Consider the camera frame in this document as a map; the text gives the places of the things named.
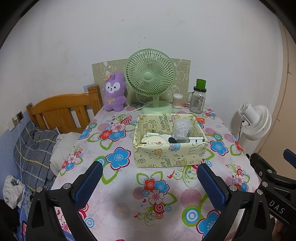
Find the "fan power cord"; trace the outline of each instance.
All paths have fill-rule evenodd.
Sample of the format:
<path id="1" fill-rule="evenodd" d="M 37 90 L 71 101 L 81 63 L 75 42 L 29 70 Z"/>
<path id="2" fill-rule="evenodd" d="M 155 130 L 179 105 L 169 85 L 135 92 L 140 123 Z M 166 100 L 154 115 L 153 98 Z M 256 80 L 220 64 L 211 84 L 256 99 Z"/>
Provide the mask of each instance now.
<path id="1" fill-rule="evenodd" d="M 114 115 L 114 116 L 112 116 L 112 120 L 115 120 L 116 117 L 118 118 L 118 117 L 121 116 L 121 115 L 126 115 L 126 114 L 129 114 L 129 113 L 135 112 L 135 111 L 137 111 L 137 110 L 141 110 L 142 108 L 144 108 L 144 107 L 146 107 L 146 106 L 152 104 L 152 103 L 153 103 L 154 101 L 156 101 L 156 100 L 157 100 L 157 99 L 153 100 L 152 102 L 150 102 L 150 103 L 148 103 L 148 104 L 146 104 L 146 105 L 141 106 L 141 107 L 138 108 L 138 109 L 135 109 L 135 110 L 132 110 L 132 111 L 129 111 L 129 112 L 125 112 L 125 113 L 122 113 L 122 114 Z"/>
<path id="2" fill-rule="evenodd" d="M 241 122 L 241 127 L 240 127 L 240 129 L 239 129 L 239 138 L 240 138 L 240 132 L 241 132 L 241 130 L 242 130 L 242 123 L 243 123 L 243 122 L 244 122 L 244 121 Z"/>

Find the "fan grille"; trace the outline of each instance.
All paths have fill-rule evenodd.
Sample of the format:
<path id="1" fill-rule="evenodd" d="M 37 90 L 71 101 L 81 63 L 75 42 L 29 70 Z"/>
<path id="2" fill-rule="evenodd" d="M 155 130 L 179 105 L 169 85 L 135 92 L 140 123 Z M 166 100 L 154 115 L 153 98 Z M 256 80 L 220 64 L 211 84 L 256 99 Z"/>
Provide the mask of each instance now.
<path id="1" fill-rule="evenodd" d="M 248 107 L 249 107 L 249 103 L 248 103 L 248 102 L 245 102 L 245 103 L 243 103 L 243 104 L 241 105 L 239 111 L 240 111 L 241 113 L 244 113 L 244 112 L 248 109 Z"/>
<path id="2" fill-rule="evenodd" d="M 166 92 L 172 86 L 175 75 L 171 59 L 153 49 L 134 53 L 126 63 L 126 82 L 135 92 L 144 96 L 155 96 Z"/>
<path id="3" fill-rule="evenodd" d="M 271 126 L 271 115 L 264 105 L 255 105 L 253 108 L 257 113 L 259 113 L 259 120 L 254 125 L 246 126 L 243 133 L 247 139 L 255 141 L 268 132 Z"/>

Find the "green lid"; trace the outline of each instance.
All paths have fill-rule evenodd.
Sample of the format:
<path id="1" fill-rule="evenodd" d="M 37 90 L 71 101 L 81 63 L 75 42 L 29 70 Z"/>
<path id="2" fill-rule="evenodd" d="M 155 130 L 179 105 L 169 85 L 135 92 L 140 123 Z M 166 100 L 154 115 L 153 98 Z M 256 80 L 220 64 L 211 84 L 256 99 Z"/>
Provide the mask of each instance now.
<path id="1" fill-rule="evenodd" d="M 200 90 L 204 90 L 205 89 L 205 80 L 202 79 L 196 79 L 196 88 L 200 89 Z"/>

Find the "white pillow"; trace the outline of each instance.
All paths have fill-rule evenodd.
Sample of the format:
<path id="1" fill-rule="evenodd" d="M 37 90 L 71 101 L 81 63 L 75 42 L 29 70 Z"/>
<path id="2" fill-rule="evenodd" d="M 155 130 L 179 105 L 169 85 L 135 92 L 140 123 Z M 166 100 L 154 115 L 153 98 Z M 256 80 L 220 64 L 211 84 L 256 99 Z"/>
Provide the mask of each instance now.
<path id="1" fill-rule="evenodd" d="M 50 158 L 50 169 L 56 176 L 59 174 L 65 159 L 73 150 L 80 135 L 80 133 L 76 132 L 58 135 L 57 143 L 52 149 L 52 156 Z"/>

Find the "wooden door frame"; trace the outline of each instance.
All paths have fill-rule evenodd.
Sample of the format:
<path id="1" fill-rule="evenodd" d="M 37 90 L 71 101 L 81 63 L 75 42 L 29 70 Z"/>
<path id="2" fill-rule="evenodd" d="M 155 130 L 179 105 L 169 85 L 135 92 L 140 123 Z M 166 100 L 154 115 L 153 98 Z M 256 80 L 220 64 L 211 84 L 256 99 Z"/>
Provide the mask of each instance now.
<path id="1" fill-rule="evenodd" d="M 269 135 L 274 127 L 276 119 L 279 116 L 281 106 L 283 104 L 283 100 L 284 100 L 284 96 L 285 96 L 285 92 L 286 92 L 286 87 L 287 87 L 288 73 L 289 73 L 289 49 L 288 49 L 287 34 L 289 34 L 289 32 L 287 31 L 287 29 L 284 27 L 284 25 L 282 24 L 282 22 L 280 20 L 279 20 L 279 27 L 281 30 L 281 38 L 282 38 L 282 43 L 283 43 L 283 73 L 282 73 L 282 77 L 281 77 L 281 86 L 279 89 L 278 99 L 276 101 L 276 105 L 275 105 L 274 111 L 271 116 L 271 118 L 272 118 L 271 128 L 268 131 L 268 133 L 263 138 L 261 138 L 257 147 L 255 148 L 254 152 L 257 152 L 257 153 L 260 152 L 261 148 L 265 144 L 267 138 L 269 137 Z"/>

